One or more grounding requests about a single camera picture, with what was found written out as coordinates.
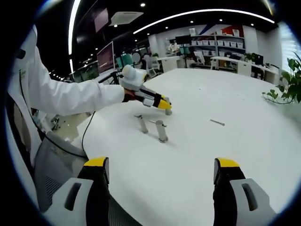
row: black cable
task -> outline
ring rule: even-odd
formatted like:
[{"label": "black cable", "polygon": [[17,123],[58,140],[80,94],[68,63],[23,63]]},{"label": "black cable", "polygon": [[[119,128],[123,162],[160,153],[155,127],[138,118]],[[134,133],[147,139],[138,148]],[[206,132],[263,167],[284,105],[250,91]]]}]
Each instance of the black cable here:
[{"label": "black cable", "polygon": [[87,125],[87,127],[86,127],[86,129],[85,129],[83,138],[82,138],[82,140],[81,140],[81,148],[83,149],[83,151],[85,151],[85,149],[84,149],[84,137],[85,137],[85,134],[86,134],[86,131],[87,131],[89,125],[91,124],[91,121],[92,121],[92,119],[93,119],[93,117],[94,117],[94,114],[95,114],[95,112],[93,112],[92,117],[91,117],[91,119],[90,119],[90,122],[88,123],[88,125]]},{"label": "black cable", "polygon": [[[19,82],[20,82],[20,88],[21,88],[21,93],[22,93],[22,96],[23,96],[23,99],[26,103],[26,100],[25,100],[25,97],[24,97],[24,93],[23,93],[23,87],[22,87],[22,83],[21,83],[21,70],[19,72]],[[86,156],[82,156],[82,155],[79,155],[79,154],[74,154],[74,153],[71,153],[71,152],[68,152],[67,150],[65,150],[64,148],[62,148],[61,146],[59,146],[58,144],[56,144],[55,142],[53,142],[50,138],[47,137],[47,135],[38,127],[38,125],[36,124],[36,122],[33,120],[32,118],[32,122],[33,124],[35,125],[35,127],[37,128],[39,134],[46,138],[47,140],[49,140],[52,144],[54,144],[55,146],[57,146],[58,148],[60,148],[61,150],[63,150],[64,152],[68,153],[68,154],[71,154],[71,155],[74,155],[74,156],[77,156],[77,157],[80,157],[80,158],[86,158]]]}]

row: floor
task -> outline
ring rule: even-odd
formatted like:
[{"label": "floor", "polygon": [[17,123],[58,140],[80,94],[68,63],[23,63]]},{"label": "floor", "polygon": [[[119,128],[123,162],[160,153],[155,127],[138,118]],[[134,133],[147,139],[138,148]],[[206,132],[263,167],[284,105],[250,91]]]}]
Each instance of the floor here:
[{"label": "floor", "polygon": [[59,121],[59,128],[55,130],[54,133],[62,139],[72,142],[76,137],[79,136],[77,126],[80,125],[88,117],[88,113],[61,116]]}]

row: ceiling light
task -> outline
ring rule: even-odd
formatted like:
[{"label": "ceiling light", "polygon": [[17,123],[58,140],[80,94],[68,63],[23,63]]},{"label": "ceiling light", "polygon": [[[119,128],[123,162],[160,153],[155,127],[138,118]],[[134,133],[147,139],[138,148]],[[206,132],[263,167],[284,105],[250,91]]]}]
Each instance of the ceiling light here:
[{"label": "ceiling light", "polygon": [[180,14],[176,14],[176,15],[173,15],[173,16],[169,16],[169,17],[166,17],[164,19],[161,19],[161,20],[158,20],[154,23],[151,23],[149,25],[146,25],[145,27],[143,28],[140,28],[139,30],[135,31],[133,34],[137,34],[138,32],[148,28],[148,27],[151,27],[155,24],[158,24],[158,23],[161,23],[163,21],[166,21],[166,20],[169,20],[169,19],[172,19],[172,18],[175,18],[175,17],[178,17],[178,16],[183,16],[183,15],[188,15],[188,14],[193,14],[193,13],[203,13],[203,12],[232,12],[232,13],[241,13],[241,14],[247,14],[247,15],[250,15],[250,16],[255,16],[255,17],[258,17],[260,19],[263,19],[263,20],[266,20],[272,24],[275,23],[275,21],[273,20],[270,20],[266,17],[263,17],[263,16],[260,16],[260,15],[257,15],[255,13],[249,13],[249,12],[245,12],[245,11],[241,11],[241,10],[235,10],[235,9],[222,9],[222,8],[211,8],[211,9],[200,9],[200,10],[195,10],[195,11],[190,11],[190,12],[185,12],[185,13],[180,13]]},{"label": "ceiling light", "polygon": [[72,37],[73,37],[73,28],[74,28],[74,21],[75,21],[75,16],[77,13],[77,10],[79,8],[80,0],[75,0],[72,11],[71,11],[71,16],[70,16],[70,21],[69,21],[69,31],[68,31],[68,52],[69,55],[72,54]]},{"label": "ceiling light", "polygon": [[71,73],[74,73],[72,59],[69,60],[69,63],[70,63]]}]

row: metal cylinder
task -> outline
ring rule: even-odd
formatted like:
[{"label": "metal cylinder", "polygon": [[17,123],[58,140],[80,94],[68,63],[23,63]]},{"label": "metal cylinder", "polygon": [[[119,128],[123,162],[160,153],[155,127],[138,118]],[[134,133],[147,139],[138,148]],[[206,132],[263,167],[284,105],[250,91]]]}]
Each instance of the metal cylinder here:
[{"label": "metal cylinder", "polygon": [[138,118],[138,121],[139,121],[139,123],[141,125],[141,131],[142,131],[142,133],[148,133],[149,131],[146,128],[145,121],[144,121],[142,115],[138,115],[138,116],[135,115],[135,117]]},{"label": "metal cylinder", "polygon": [[[165,97],[164,98],[166,102],[168,102],[170,104],[169,98]],[[166,115],[171,115],[173,112],[171,111],[171,109],[165,109],[165,114]]]},{"label": "metal cylinder", "polygon": [[150,121],[150,122],[156,124],[158,135],[159,135],[159,141],[161,143],[165,143],[166,141],[168,141],[168,137],[167,137],[166,131],[165,131],[166,125],[163,124],[163,121],[157,120],[157,121]]}]

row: air conditioning vent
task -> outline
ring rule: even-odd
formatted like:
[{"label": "air conditioning vent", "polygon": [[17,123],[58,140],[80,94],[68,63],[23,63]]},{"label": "air conditioning vent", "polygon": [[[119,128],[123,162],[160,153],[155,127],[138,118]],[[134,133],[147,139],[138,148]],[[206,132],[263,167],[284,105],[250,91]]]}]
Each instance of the air conditioning vent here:
[{"label": "air conditioning vent", "polygon": [[112,16],[110,26],[114,26],[115,24],[129,24],[142,14],[141,12],[117,12]]}]

